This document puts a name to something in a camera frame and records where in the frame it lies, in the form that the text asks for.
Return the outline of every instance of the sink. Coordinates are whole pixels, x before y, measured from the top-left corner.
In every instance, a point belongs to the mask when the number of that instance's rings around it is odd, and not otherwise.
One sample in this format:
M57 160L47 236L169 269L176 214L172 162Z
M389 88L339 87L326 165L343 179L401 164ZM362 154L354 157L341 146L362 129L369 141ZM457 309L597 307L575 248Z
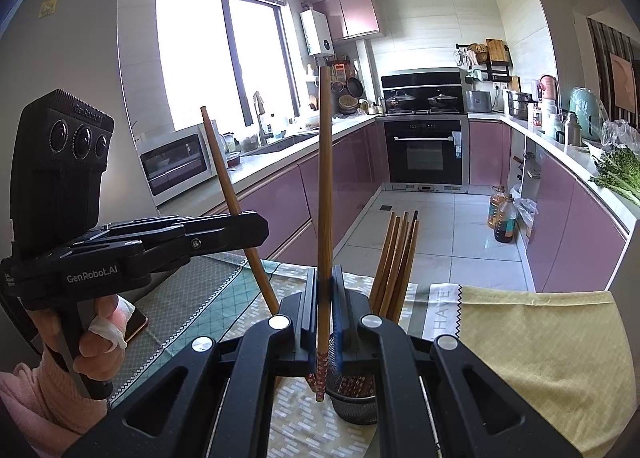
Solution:
M308 133L297 133L292 134L291 136L287 136L282 140L278 140L277 142L273 142L268 146L264 146L263 148L254 149L253 151L244 154L243 156L253 156L255 154L267 154L267 153L276 153L282 151L283 149L290 148L291 146L295 146L300 142L304 142L310 138L318 136L317 131L309 131Z

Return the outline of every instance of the hand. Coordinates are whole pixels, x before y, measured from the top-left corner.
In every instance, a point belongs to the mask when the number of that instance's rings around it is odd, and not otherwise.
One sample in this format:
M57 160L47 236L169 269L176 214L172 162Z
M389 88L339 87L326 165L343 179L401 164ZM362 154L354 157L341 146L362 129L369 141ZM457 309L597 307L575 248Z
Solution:
M124 314L118 310L118 296L110 295L95 300L96 315L110 320L124 334L127 322ZM60 319L51 310L28 311L31 320L36 325L42 341L53 351L57 352L60 332ZM74 359L74 370L93 380L111 380L122 365L125 351L117 347L112 352L111 341L99 335L87 332L80 337L80 355Z

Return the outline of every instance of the tile floor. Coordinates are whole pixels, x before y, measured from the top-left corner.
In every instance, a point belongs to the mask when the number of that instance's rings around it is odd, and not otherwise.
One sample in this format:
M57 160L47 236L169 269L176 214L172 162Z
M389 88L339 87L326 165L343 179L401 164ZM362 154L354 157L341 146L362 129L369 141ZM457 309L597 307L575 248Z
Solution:
M391 205L396 214L418 211L411 282L527 289L516 243L495 241L486 226L489 197L467 194L381 192L334 259L346 272L375 275L390 214L382 205Z

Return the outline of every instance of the countertop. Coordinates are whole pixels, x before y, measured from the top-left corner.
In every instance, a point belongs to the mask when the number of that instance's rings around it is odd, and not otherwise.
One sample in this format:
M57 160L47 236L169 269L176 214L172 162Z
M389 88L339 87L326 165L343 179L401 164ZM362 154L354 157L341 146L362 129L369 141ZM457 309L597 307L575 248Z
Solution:
M531 126L526 120L513 118L502 112L468 114L468 118L469 120L495 120L504 122L514 130L519 131L536 142L537 145L557 158L561 164L582 180L585 186L589 187L593 194L618 218L620 224L627 232L634 231L634 226L640 219L640 208L613 191L597 187L596 184L589 182L589 179L597 175L598 171L591 159L588 149L579 149L575 146L560 144L542 134L540 127Z
M334 142L375 121L375 115L336 119L332 126ZM308 138L279 152L244 156L240 164L229 170L236 194L318 150L317 136ZM158 207L162 216L202 216L225 200L217 177L198 184Z

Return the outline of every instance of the water heater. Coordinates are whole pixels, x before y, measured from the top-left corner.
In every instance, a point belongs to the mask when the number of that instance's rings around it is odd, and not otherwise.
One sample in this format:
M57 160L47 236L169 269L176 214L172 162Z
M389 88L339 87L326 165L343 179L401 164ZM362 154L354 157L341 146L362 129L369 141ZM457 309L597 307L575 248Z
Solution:
M306 47L309 55L333 55L334 44L329 34L326 16L317 10L309 9L300 14L302 28L305 30Z

